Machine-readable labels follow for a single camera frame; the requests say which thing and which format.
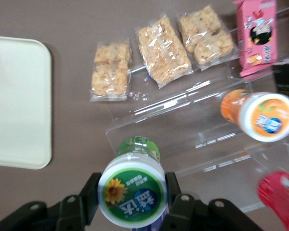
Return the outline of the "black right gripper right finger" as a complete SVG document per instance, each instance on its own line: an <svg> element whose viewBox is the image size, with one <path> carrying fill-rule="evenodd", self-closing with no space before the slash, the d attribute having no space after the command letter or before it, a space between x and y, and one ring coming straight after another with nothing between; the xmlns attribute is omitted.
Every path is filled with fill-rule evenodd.
<svg viewBox="0 0 289 231"><path fill-rule="evenodd" d="M254 221L226 199L214 199L208 205L181 192L175 173L165 174L169 213L161 231L261 231Z"/></svg>

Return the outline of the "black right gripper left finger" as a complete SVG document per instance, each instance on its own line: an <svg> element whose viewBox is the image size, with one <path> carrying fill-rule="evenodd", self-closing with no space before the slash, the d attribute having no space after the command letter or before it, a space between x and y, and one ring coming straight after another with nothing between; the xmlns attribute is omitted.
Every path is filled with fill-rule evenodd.
<svg viewBox="0 0 289 231"><path fill-rule="evenodd" d="M101 173L92 173L79 194L55 205L32 201L0 221L0 231L83 231L98 208L97 188Z"/></svg>

